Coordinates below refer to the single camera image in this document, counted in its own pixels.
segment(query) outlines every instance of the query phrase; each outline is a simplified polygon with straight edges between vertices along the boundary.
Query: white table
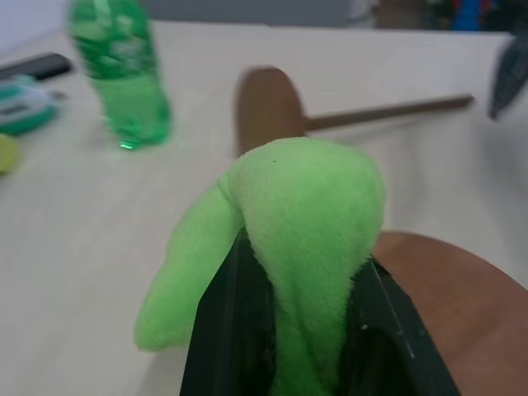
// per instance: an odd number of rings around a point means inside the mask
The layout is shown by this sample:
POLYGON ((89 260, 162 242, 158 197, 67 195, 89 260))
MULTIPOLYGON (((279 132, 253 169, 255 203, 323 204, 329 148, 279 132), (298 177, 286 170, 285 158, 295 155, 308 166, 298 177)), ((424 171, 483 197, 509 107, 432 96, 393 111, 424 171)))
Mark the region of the white table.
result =
MULTIPOLYGON (((386 178, 386 228, 445 239, 528 285, 526 99, 501 124, 484 105, 504 37, 156 23, 177 131, 121 151, 80 74, 0 179, 0 394, 177 394, 186 351, 142 354, 132 327, 173 226, 233 159, 233 90, 252 64, 297 83, 310 113, 472 92, 472 111, 325 134, 370 153, 386 178)), ((61 35, 46 50, 73 56, 61 35)))

